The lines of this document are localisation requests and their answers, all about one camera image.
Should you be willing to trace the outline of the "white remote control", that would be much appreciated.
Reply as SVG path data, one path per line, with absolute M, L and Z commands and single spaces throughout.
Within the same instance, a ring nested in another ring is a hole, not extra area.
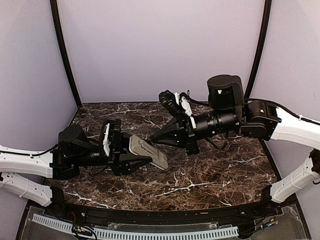
M 132 154 L 135 155 L 151 157 L 151 164 L 161 170 L 166 170 L 168 168 L 167 156 L 162 151 L 150 145 L 144 139 L 141 139 L 137 135 L 130 136 L 129 150 Z

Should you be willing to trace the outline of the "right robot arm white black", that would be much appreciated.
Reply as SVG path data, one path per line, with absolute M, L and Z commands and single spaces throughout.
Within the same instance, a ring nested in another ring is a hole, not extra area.
M 309 184 L 320 182 L 320 123 L 298 115 L 286 107 L 264 99 L 245 98 L 237 75 L 222 74 L 207 81 L 211 111 L 196 115 L 188 93 L 159 94 L 159 102 L 171 114 L 171 120 L 150 139 L 154 144 L 185 149 L 188 155 L 199 153 L 198 141 L 218 134 L 240 133 L 243 137 L 264 141 L 288 141 L 312 148 L 306 160 L 285 178 L 265 187 L 255 213 L 266 217 L 275 203 L 284 202 Z

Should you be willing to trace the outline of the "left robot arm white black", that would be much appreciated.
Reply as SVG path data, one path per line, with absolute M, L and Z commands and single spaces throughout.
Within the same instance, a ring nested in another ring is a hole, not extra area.
M 0 147 L 0 187 L 43 207 L 60 218 L 71 213 L 64 191 L 57 186 L 34 182 L 24 175 L 53 180 L 71 180 L 81 168 L 106 167 L 115 176 L 127 176 L 147 164 L 167 168 L 167 160 L 152 143 L 123 132 L 121 121 L 105 120 L 99 139 L 89 139 L 79 124 L 58 134 L 58 143 L 44 151 Z

